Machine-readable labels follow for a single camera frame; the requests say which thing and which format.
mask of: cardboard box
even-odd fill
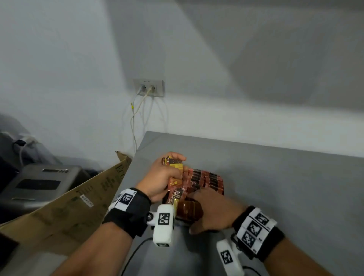
[[[100,226],[130,165],[120,163],[46,206],[0,225],[0,232],[26,247],[69,256]]]

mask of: gray table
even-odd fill
[[[191,167],[221,175],[226,196],[263,209],[334,275],[364,275],[364,158],[148,131],[119,191],[134,186],[167,151],[183,153]],[[187,228],[176,227],[174,247],[148,242],[125,275],[225,275],[215,244],[227,233],[191,237]],[[151,236],[148,229],[132,250]],[[258,261],[242,255],[240,261],[268,275]]]

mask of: black wrist strap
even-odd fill
[[[122,191],[118,200],[111,203],[111,209],[109,208],[110,211],[105,216],[103,223],[115,223],[134,239],[135,236],[141,237],[147,228],[147,215],[151,201],[140,190],[135,188],[130,188],[130,190],[136,191],[135,195],[128,190]],[[120,208],[118,203],[124,204],[123,208]]]
[[[233,222],[233,228],[236,233],[238,233],[241,230],[241,228],[243,227],[243,224],[246,224],[246,223],[244,223],[245,220],[251,220],[255,226],[265,229],[265,226],[263,224],[261,224],[258,220],[256,220],[256,218],[251,218],[251,217],[248,218],[249,215],[252,213],[252,211],[254,211],[255,209],[256,208],[254,206],[249,206]],[[246,227],[249,228],[249,230],[251,230],[251,228],[249,226],[250,226],[250,224],[246,225]],[[267,231],[267,230],[269,230],[269,233],[266,236],[266,238],[264,239],[264,241],[262,242],[260,249],[256,253],[253,252],[254,251],[254,246],[253,246],[254,242],[249,244],[246,242],[246,240],[243,242],[242,240],[237,238],[239,249],[241,251],[243,251],[248,256],[249,259],[253,259],[254,257],[256,257],[259,260],[261,260],[262,262],[264,262],[265,259],[269,256],[269,254],[273,250],[273,248],[276,247],[276,245],[284,239],[284,234],[282,231],[280,231],[278,229],[278,227],[274,226],[272,229],[265,229],[263,231]],[[246,232],[248,232],[246,235],[247,235],[248,239],[250,239],[249,241],[253,241],[253,240],[255,241],[257,238],[259,239],[259,235],[258,235],[259,232],[258,232],[258,234],[255,234],[255,235],[252,234],[252,232],[250,232],[248,230],[246,230]]]

